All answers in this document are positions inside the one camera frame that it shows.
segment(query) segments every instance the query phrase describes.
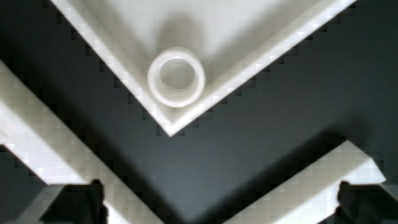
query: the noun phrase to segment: white border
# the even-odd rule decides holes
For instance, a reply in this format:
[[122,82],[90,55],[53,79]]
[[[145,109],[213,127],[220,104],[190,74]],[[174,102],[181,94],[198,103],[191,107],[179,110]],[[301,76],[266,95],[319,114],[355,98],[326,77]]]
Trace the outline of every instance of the white border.
[[[163,223],[0,62],[0,144],[46,184],[104,185],[110,224]],[[373,159],[346,141],[225,224],[310,224],[333,213],[337,186],[378,184]]]
[[271,41],[257,47],[255,52],[246,55],[227,72],[220,75],[220,78],[211,83],[213,87],[206,87],[204,89],[198,100],[188,107],[174,112],[170,118],[165,109],[161,109],[165,106],[158,103],[149,93],[147,85],[143,84],[145,80],[142,80],[140,75],[136,75],[138,70],[131,65],[126,65],[127,60],[122,50],[117,48],[117,43],[111,41],[110,35],[101,29],[101,25],[94,20],[79,0],[51,1],[168,136],[177,133],[250,77],[355,2],[355,0],[319,0],[312,8],[307,9],[305,13],[294,19],[294,22],[280,29]]

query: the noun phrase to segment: dark gray surface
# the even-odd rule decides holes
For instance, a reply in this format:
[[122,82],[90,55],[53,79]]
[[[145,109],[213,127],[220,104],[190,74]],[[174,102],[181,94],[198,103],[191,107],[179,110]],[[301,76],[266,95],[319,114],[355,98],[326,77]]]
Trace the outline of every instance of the dark gray surface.
[[398,182],[396,9],[358,0],[168,138],[47,1],[0,2],[1,60],[166,223],[221,223],[339,135]]
[[0,145],[0,223],[19,217],[42,188],[42,181]]

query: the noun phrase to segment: white ring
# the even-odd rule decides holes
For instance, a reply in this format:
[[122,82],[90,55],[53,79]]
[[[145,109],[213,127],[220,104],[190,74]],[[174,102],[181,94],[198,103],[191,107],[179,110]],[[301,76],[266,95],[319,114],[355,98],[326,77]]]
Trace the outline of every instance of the white ring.
[[[182,89],[170,87],[159,77],[159,70],[168,60],[181,59],[193,68],[193,80]],[[181,47],[174,47],[158,55],[147,71],[147,84],[154,98],[168,107],[184,107],[197,100],[204,89],[204,70],[193,53]]]

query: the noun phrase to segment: white trim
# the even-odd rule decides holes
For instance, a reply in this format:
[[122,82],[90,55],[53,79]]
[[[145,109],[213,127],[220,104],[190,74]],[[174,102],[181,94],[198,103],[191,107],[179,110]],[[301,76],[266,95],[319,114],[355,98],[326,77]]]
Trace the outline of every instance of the white trim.
[[[179,109],[170,109],[152,97],[143,79],[145,74],[138,71],[131,59],[126,57],[122,46],[118,46],[117,41],[111,40],[111,35],[106,33],[94,19],[83,2],[79,0],[51,1],[168,136],[177,133],[261,69],[269,65],[273,60],[355,2],[355,0],[319,0],[316,2],[289,25],[280,27],[275,36],[264,41],[262,45],[257,46],[255,51],[241,58],[225,73],[220,74],[216,80],[206,85],[200,98],[191,105]],[[138,4],[138,2],[131,2],[131,7],[140,7]]]

